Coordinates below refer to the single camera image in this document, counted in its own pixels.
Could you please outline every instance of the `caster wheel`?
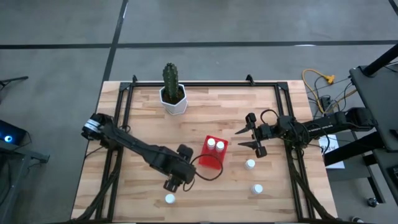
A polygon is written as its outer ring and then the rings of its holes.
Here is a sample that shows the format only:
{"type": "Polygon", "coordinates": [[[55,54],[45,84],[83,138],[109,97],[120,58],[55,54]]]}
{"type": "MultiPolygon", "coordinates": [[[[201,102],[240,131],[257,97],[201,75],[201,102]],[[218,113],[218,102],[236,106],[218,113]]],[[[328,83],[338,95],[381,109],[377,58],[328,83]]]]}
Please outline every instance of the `caster wheel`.
{"type": "Polygon", "coordinates": [[[379,204],[379,202],[377,202],[376,198],[369,198],[368,199],[368,205],[372,208],[376,208],[376,206],[379,204]]]}

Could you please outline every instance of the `white paper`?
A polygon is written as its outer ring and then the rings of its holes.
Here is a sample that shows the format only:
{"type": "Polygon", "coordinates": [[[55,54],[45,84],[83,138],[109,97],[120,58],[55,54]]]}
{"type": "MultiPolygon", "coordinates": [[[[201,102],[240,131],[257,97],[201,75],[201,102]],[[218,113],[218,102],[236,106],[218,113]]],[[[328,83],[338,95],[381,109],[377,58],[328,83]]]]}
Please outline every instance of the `white paper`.
{"type": "MultiPolygon", "coordinates": [[[[338,143],[337,143],[337,140],[335,140],[335,139],[337,139],[336,135],[328,134],[328,137],[329,137],[329,140],[330,140],[330,145],[329,145],[329,148],[326,151],[326,154],[328,154],[329,152],[331,152],[331,151],[333,151],[335,149],[338,149],[338,143]]],[[[319,139],[319,146],[322,147],[323,150],[325,150],[325,148],[328,146],[328,139],[326,138],[326,136],[322,136],[319,139]]],[[[337,162],[337,163],[332,164],[332,165],[328,165],[326,168],[327,169],[344,169],[345,167],[344,167],[344,162],[341,161],[341,162],[337,162]]]]}

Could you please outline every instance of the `aluminum frame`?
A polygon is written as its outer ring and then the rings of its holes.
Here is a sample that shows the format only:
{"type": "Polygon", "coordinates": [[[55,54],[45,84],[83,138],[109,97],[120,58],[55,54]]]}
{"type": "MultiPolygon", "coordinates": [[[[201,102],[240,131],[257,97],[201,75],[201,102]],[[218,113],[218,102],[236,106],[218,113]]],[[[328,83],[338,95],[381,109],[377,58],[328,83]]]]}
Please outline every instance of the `aluminum frame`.
{"type": "MultiPolygon", "coordinates": [[[[278,112],[279,115],[284,115],[284,109],[283,109],[283,104],[282,104],[282,97],[280,92],[283,91],[286,99],[286,105],[287,105],[287,111],[288,114],[291,116],[294,116],[293,113],[293,107],[292,107],[292,102],[290,99],[290,94],[289,94],[289,87],[287,82],[254,82],[252,77],[248,75],[246,77],[246,81],[241,81],[241,82],[180,82],[181,84],[185,86],[251,86],[253,88],[255,87],[273,87],[275,91],[275,96],[276,96],[276,102],[277,102],[277,107],[278,107],[278,112]]],[[[133,77],[132,82],[122,82],[119,86],[119,93],[118,93],[118,99],[116,102],[116,107],[115,107],[115,114],[114,114],[114,121],[115,123],[118,123],[119,121],[119,114],[121,110],[121,103],[122,103],[122,98],[123,94],[126,90],[128,90],[128,95],[127,95],[127,102],[126,102],[126,109],[124,112],[124,118],[123,118],[123,123],[122,123],[122,128],[126,128],[128,124],[128,117],[129,117],[129,109],[130,105],[132,103],[132,94],[134,87],[154,87],[154,86],[163,86],[163,82],[138,82],[136,76],[133,77]]],[[[116,203],[116,195],[117,195],[117,189],[118,189],[118,180],[119,180],[119,172],[121,169],[121,161],[123,157],[123,147],[117,148],[117,149],[110,149],[108,150],[108,153],[106,155],[106,160],[104,163],[104,172],[103,172],[103,178],[101,182],[101,190],[104,191],[105,193],[108,191],[109,186],[106,184],[109,180],[109,170],[111,166],[111,161],[113,158],[113,152],[117,151],[118,155],[116,158],[116,163],[114,167],[114,171],[117,173],[117,177],[114,179],[112,182],[112,189],[111,189],[111,197],[109,200],[109,210],[106,218],[102,217],[102,211],[103,211],[103,198],[100,200],[100,202],[96,205],[96,214],[95,214],[95,219],[90,220],[91,215],[88,215],[85,218],[81,219],[76,219],[75,221],[80,221],[80,223],[86,223],[86,222],[112,222],[113,220],[113,214],[114,214],[114,206],[116,203]]],[[[286,151],[286,156],[287,156],[287,163],[289,167],[289,174],[290,174],[290,181],[292,183],[292,193],[293,193],[293,198],[295,202],[295,211],[297,215],[298,221],[300,221],[303,218],[303,211],[300,203],[300,197],[299,197],[299,189],[297,187],[296,180],[294,179],[294,160],[291,155],[292,148],[286,144],[285,142],[285,151],[286,151]]],[[[305,171],[305,164],[303,157],[298,157],[298,164],[300,167],[300,175],[303,178],[303,181],[305,184],[308,186],[308,179],[307,179],[307,173],[305,171]]],[[[315,218],[314,212],[313,212],[313,207],[309,199],[306,197],[307,201],[307,208],[308,208],[308,214],[310,218],[315,218]]]]}

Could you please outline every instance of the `yellow cable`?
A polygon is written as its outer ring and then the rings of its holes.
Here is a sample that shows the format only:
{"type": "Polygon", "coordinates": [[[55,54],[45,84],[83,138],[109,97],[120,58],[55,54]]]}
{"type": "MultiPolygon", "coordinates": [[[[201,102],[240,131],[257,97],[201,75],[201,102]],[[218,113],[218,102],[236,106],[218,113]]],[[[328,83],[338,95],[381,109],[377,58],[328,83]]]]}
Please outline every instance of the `yellow cable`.
{"type": "Polygon", "coordinates": [[[318,99],[318,96],[315,94],[314,90],[307,83],[307,81],[305,81],[305,72],[315,72],[316,74],[318,74],[321,77],[323,77],[328,82],[329,85],[333,84],[333,81],[335,80],[335,76],[334,75],[324,75],[324,74],[322,74],[322,73],[320,73],[320,72],[318,72],[318,71],[316,71],[314,69],[311,69],[311,68],[305,69],[302,72],[302,78],[303,78],[304,84],[311,90],[313,96],[315,97],[315,101],[317,102],[318,109],[321,111],[321,113],[325,113],[323,108],[322,108],[322,106],[321,106],[320,100],[318,99]]]}

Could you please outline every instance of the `potted plant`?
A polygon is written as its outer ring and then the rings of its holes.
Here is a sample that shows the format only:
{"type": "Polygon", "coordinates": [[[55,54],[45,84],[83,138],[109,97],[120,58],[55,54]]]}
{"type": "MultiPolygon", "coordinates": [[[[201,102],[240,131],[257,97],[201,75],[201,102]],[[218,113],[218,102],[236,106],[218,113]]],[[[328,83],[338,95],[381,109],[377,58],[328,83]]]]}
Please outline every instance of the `potted plant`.
{"type": "Polygon", "coordinates": [[[184,85],[178,84],[178,71],[173,63],[163,69],[164,87],[160,89],[160,102],[171,115],[183,114],[187,109],[184,85]]]}

